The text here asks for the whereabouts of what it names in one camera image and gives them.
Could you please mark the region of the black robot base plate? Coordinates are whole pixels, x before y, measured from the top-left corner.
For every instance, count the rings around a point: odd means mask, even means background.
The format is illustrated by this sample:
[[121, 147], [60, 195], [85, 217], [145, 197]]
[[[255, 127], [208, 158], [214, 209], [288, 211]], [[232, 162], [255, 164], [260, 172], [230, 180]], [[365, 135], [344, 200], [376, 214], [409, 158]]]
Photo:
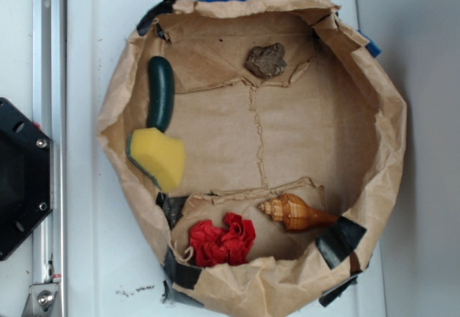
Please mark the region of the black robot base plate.
[[1, 98], [1, 260], [51, 212], [52, 141]]

